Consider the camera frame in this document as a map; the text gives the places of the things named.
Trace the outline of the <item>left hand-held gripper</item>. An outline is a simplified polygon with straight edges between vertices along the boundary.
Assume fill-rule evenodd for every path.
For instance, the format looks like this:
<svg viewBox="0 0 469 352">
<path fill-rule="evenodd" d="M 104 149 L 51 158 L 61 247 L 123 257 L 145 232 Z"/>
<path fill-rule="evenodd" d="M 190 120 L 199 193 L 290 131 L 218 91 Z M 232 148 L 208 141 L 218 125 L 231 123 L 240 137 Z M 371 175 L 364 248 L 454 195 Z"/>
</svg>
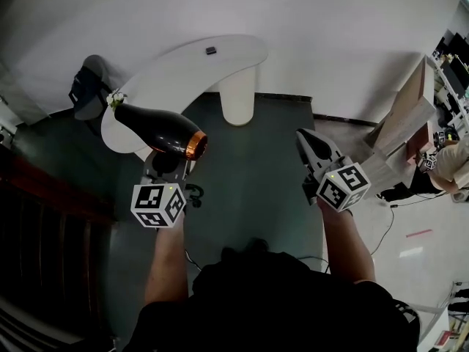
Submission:
<svg viewBox="0 0 469 352">
<path fill-rule="evenodd" d="M 144 161 L 144 176 L 134 185 L 130 211 L 145 228 L 173 228 L 185 213 L 188 204 L 185 182 L 176 183 L 158 177 L 153 166 L 155 150 Z M 174 178 L 186 178 L 192 170 L 192 160 L 180 159 L 173 171 Z"/>
</svg>

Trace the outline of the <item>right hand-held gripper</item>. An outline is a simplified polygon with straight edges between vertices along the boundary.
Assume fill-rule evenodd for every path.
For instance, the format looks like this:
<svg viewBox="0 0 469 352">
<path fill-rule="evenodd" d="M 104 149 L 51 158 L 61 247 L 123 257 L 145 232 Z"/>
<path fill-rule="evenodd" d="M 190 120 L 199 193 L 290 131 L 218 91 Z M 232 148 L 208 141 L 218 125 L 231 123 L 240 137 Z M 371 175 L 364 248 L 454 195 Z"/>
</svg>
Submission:
<svg viewBox="0 0 469 352">
<path fill-rule="evenodd" d="M 358 204 L 371 188 L 371 181 L 360 164 L 342 156 L 327 136 L 299 128 L 296 130 L 296 145 L 303 164 L 310 172 L 302 185 L 310 205 L 322 199 L 335 211 L 341 212 Z"/>
</svg>

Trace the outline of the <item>black copper-ringed hair dryer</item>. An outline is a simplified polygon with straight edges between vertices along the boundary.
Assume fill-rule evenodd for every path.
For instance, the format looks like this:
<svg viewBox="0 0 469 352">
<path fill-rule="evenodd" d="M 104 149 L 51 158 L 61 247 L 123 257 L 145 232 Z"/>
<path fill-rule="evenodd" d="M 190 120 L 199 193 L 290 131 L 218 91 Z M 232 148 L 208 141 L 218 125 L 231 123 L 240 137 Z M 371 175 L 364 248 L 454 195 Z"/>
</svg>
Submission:
<svg viewBox="0 0 469 352">
<path fill-rule="evenodd" d="M 206 150 L 207 135 L 181 114 L 123 103 L 114 117 L 155 151 L 151 164 L 158 175 L 173 172 L 181 161 L 198 160 Z"/>
</svg>

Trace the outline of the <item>white curved table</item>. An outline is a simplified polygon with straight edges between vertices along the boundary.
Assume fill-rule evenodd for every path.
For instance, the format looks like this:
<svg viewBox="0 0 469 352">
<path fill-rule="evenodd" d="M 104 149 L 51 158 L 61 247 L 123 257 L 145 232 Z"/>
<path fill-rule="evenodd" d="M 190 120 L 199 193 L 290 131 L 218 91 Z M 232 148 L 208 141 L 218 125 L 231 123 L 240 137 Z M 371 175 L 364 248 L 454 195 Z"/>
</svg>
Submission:
<svg viewBox="0 0 469 352">
<path fill-rule="evenodd" d="M 212 46 L 217 53 L 206 55 Z M 216 86 L 224 119 L 243 126 L 254 117 L 256 67 L 267 56 L 265 42 L 251 35 L 209 37 L 152 60 L 120 91 L 130 105 L 181 113 Z"/>
</svg>

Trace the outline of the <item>person's right forearm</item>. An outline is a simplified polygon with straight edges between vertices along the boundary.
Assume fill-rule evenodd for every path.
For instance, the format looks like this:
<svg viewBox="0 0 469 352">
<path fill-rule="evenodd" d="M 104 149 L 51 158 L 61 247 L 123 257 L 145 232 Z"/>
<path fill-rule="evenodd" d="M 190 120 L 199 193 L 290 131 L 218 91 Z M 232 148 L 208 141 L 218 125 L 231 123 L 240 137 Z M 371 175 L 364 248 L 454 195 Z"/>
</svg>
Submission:
<svg viewBox="0 0 469 352">
<path fill-rule="evenodd" d="M 374 282 L 373 259 L 353 215 L 348 210 L 337 212 L 322 199 L 317 205 L 322 213 L 331 274 L 348 282 Z"/>
</svg>

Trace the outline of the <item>person's left forearm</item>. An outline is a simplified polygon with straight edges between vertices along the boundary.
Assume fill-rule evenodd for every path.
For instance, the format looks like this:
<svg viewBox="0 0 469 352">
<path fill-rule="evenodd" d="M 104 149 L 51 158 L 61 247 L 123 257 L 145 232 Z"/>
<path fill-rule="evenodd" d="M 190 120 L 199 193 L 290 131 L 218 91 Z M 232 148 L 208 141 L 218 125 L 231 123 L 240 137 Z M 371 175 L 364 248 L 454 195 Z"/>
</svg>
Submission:
<svg viewBox="0 0 469 352">
<path fill-rule="evenodd" d="M 151 269 L 144 292 L 145 304 L 182 302 L 188 298 L 184 227 L 158 230 Z"/>
</svg>

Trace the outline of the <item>white flower bunch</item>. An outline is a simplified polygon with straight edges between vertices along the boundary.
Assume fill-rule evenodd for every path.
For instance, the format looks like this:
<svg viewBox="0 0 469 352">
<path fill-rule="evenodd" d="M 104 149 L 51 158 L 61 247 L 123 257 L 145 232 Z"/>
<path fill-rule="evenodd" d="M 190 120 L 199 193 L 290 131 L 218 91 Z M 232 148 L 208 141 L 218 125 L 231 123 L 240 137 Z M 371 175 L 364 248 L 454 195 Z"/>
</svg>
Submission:
<svg viewBox="0 0 469 352">
<path fill-rule="evenodd" d="M 122 93 L 119 90 L 114 90 L 108 94 L 106 97 L 106 102 L 108 106 L 114 111 L 117 106 L 124 103 L 127 97 L 128 96 L 125 93 Z"/>
</svg>

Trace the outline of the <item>grey chair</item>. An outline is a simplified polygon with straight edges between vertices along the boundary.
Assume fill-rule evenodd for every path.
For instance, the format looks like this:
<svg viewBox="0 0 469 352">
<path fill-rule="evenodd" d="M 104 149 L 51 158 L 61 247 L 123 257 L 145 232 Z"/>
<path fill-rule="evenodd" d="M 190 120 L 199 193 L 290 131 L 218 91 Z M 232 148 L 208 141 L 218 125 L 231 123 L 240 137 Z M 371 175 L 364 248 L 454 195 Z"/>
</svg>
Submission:
<svg viewBox="0 0 469 352">
<path fill-rule="evenodd" d="M 85 122 L 89 130 L 97 136 L 98 132 L 91 121 L 101 117 L 103 112 L 106 110 L 106 96 L 111 92 L 109 87 L 108 71 L 103 58 L 97 54 L 93 54 L 85 58 L 82 66 L 88 67 L 107 85 L 106 89 L 102 89 L 100 94 L 94 97 L 90 102 L 86 104 L 73 104 L 74 117 L 79 121 Z"/>
</svg>

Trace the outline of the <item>pinkish wooden board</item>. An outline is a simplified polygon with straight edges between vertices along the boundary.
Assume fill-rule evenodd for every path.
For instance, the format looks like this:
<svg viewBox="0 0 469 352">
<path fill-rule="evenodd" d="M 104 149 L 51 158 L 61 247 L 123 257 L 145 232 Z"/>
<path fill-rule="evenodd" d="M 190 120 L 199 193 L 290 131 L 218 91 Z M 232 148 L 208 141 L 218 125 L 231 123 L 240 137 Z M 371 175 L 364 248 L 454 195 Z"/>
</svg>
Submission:
<svg viewBox="0 0 469 352">
<path fill-rule="evenodd" d="M 433 127 L 431 122 L 423 125 L 406 144 L 406 161 L 415 164 L 417 155 L 434 150 Z"/>
</svg>

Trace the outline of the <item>dark chair cushion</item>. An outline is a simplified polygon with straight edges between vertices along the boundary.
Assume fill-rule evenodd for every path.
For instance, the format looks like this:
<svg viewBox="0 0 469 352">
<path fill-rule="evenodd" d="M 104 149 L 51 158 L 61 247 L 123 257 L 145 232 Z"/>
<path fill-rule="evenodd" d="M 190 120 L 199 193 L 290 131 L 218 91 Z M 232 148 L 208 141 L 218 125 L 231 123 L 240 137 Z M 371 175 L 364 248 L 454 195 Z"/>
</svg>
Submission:
<svg viewBox="0 0 469 352">
<path fill-rule="evenodd" d="M 82 66 L 73 79 L 68 96 L 74 105 L 86 104 L 98 96 L 100 91 L 106 89 L 106 87 L 107 85 L 99 76 L 88 67 Z"/>
</svg>

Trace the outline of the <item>dark red wooden cabinet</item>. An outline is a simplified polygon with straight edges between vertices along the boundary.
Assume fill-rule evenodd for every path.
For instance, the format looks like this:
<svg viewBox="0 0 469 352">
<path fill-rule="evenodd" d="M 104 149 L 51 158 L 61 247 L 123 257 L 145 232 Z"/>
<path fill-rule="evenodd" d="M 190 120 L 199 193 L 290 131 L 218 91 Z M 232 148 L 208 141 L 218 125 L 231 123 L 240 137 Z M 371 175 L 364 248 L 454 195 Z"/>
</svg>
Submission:
<svg viewBox="0 0 469 352">
<path fill-rule="evenodd" d="M 0 146 L 0 352 L 115 352 L 103 316 L 114 206 Z"/>
</svg>

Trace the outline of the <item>shelf with monitors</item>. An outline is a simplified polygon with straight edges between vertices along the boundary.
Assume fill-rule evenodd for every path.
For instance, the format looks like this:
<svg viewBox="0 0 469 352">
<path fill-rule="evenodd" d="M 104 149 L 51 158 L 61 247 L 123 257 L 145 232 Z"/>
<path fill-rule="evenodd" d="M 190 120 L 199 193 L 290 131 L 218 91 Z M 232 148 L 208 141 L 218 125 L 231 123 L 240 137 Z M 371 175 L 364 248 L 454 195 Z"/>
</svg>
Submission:
<svg viewBox="0 0 469 352">
<path fill-rule="evenodd" d="M 440 124 L 469 133 L 469 37 L 446 30 L 430 61 Z"/>
</svg>

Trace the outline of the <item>person's black shirt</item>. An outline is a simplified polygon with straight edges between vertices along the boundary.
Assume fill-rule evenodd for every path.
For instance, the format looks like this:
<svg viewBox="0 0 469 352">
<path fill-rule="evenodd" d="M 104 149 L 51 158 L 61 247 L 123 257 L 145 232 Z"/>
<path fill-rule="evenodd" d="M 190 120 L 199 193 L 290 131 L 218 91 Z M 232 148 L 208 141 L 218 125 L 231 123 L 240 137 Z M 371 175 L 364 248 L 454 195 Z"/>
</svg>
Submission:
<svg viewBox="0 0 469 352">
<path fill-rule="evenodd" d="M 419 337 L 417 314 L 375 282 L 238 253 L 204 267 L 188 299 L 146 305 L 123 352 L 416 352 Z"/>
</svg>

